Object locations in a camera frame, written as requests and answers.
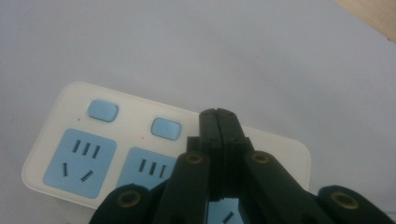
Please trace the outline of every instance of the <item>power strip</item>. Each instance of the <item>power strip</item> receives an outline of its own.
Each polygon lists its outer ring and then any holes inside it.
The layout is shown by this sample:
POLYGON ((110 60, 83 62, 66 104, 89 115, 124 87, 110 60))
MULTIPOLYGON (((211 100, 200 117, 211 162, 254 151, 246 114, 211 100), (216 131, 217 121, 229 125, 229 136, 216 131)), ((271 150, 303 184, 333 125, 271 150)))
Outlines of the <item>power strip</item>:
MULTIPOLYGON (((116 187, 152 189, 172 174, 198 113, 88 83, 59 96, 22 170, 30 189, 97 208, 116 187)), ((307 189, 310 154, 292 139, 243 127, 254 148, 273 154, 307 189)), ((242 223, 237 200, 209 204, 208 223, 242 223)))

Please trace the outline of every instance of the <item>outlet slot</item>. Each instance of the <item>outlet slot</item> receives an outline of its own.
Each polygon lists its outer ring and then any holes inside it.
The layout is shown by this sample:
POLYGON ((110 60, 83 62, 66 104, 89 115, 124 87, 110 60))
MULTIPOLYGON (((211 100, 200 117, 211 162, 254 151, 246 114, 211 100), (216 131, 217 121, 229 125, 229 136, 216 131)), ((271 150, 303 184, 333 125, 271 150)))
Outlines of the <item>outlet slot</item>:
POLYGON ((243 223, 238 210, 238 199, 223 199, 209 203, 208 224, 239 224, 243 223))
POLYGON ((95 198, 105 180, 116 142, 101 136, 68 129, 44 174, 44 184, 95 198))
POLYGON ((133 147, 128 152, 117 187, 135 183, 153 189, 169 178, 175 163, 175 158, 133 147))

